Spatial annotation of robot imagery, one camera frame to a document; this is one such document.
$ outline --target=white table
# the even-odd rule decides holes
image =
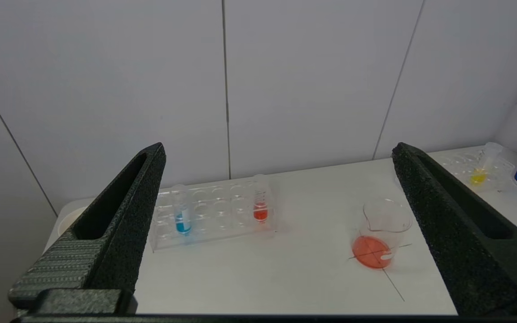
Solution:
[[[432,153],[440,156],[458,152]],[[509,160],[517,165],[517,155]],[[456,314],[416,223],[385,270],[351,259],[353,219],[364,201],[388,197],[407,205],[392,159],[270,176],[279,230],[153,253],[145,246],[137,313]],[[517,225],[517,188],[480,196]],[[61,211],[62,217],[92,199]]]

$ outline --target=beaker with red liquid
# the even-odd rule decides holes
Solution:
[[[367,201],[352,244],[355,258],[370,268],[390,265],[412,217],[408,207],[388,198]]]

